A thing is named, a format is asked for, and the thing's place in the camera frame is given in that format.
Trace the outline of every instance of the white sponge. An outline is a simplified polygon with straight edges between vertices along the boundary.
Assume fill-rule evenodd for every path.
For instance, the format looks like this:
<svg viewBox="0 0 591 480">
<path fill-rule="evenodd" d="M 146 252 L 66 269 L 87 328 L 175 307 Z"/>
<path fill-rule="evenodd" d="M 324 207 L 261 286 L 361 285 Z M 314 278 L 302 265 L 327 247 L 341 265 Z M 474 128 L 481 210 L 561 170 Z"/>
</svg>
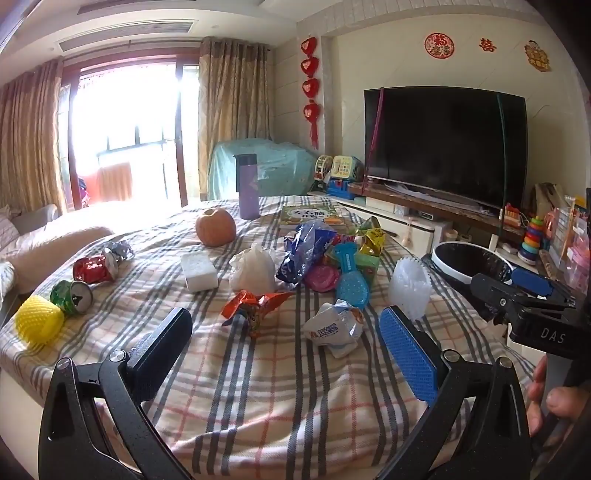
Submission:
<svg viewBox="0 0 591 480">
<path fill-rule="evenodd" d="M 181 257 L 181 267 L 189 291 L 198 292 L 217 288 L 217 270 L 207 254 L 186 254 Z"/>
</svg>

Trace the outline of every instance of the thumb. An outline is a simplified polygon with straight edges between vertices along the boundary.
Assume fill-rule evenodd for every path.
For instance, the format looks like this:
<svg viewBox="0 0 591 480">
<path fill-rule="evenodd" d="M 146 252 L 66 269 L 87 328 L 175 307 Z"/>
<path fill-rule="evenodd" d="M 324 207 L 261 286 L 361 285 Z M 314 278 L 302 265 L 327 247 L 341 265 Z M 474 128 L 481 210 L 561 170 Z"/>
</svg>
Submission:
<svg viewBox="0 0 591 480">
<path fill-rule="evenodd" d="M 576 421 L 585 408 L 589 395 L 582 388 L 558 387 L 550 391 L 546 404 L 557 417 Z"/>
</svg>

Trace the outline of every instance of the air conditioning vent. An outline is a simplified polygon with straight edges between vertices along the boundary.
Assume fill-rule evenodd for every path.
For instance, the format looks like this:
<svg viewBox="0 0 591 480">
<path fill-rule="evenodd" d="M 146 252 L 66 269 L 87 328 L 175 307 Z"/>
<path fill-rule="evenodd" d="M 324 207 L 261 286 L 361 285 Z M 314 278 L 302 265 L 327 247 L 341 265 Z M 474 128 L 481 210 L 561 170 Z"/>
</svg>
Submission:
<svg viewBox="0 0 591 480">
<path fill-rule="evenodd" d="M 60 47 L 63 51 L 68 51 L 91 43 L 119 37 L 130 37 L 132 35 L 146 35 L 151 33 L 189 33 L 192 26 L 192 21 L 146 22 L 122 25 L 121 27 L 105 28 L 104 30 L 97 30 L 92 33 L 64 40 L 60 42 Z"/>
<path fill-rule="evenodd" d="M 149 1 L 160 2 L 177 2 L 178 0 L 103 0 L 102 2 L 95 2 L 93 4 L 82 5 L 78 10 L 78 15 L 87 14 L 88 12 L 95 12 L 109 7 L 118 7 L 119 5 L 143 4 Z M 196 2 L 197 0 L 184 0 L 186 2 Z"/>
</svg>

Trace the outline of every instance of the beige wall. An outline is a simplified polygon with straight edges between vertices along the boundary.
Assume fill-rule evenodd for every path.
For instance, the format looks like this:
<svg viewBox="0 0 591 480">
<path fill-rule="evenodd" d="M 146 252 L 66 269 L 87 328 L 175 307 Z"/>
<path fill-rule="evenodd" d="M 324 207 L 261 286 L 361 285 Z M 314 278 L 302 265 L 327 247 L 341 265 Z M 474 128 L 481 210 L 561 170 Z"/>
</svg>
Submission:
<svg viewBox="0 0 591 480">
<path fill-rule="evenodd" d="M 447 60 L 430 57 L 424 39 L 443 32 L 455 43 Z M 497 51 L 479 47 L 490 38 Z M 535 40 L 552 72 L 527 60 Z M 367 27 L 336 37 L 332 45 L 335 154 L 364 158 L 363 90 L 409 85 L 465 86 L 520 95 L 528 109 L 526 194 L 536 182 L 561 183 L 584 194 L 589 170 L 589 127 L 576 69 L 549 27 L 488 15 L 431 15 Z"/>
<path fill-rule="evenodd" d="M 298 95 L 301 93 L 298 71 L 299 45 L 295 38 L 275 49 L 275 142 L 300 143 L 298 121 L 300 108 Z"/>
</svg>

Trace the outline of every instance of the teal plastic cover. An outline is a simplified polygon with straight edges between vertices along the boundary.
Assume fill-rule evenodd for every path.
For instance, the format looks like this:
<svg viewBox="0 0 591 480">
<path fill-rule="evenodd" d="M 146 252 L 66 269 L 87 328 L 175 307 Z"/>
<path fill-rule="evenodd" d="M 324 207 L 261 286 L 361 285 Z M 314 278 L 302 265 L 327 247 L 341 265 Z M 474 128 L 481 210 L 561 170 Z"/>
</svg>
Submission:
<svg viewBox="0 0 591 480">
<path fill-rule="evenodd" d="M 276 144 L 261 138 L 220 142 L 209 167 L 209 200 L 238 198 L 234 155 L 255 153 L 259 195 L 305 195 L 314 182 L 316 158 L 290 143 Z"/>
</svg>

